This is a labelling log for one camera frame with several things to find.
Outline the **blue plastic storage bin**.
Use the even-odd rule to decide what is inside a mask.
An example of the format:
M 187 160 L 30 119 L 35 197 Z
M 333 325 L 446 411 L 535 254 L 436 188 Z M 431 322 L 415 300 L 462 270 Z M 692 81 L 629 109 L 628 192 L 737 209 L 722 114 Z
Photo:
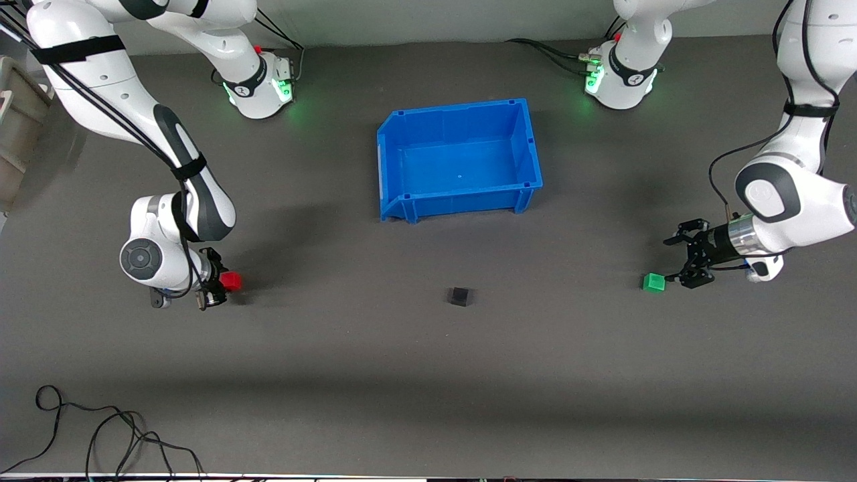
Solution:
M 527 100 L 395 110 L 376 134 L 379 217 L 527 210 L 544 186 Z

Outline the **beige plastic crate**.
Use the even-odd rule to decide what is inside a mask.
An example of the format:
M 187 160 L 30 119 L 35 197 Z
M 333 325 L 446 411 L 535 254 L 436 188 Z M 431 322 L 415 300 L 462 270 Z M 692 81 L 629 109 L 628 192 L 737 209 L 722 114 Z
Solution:
M 0 213 L 12 209 L 31 164 L 54 89 L 13 58 L 0 56 Z

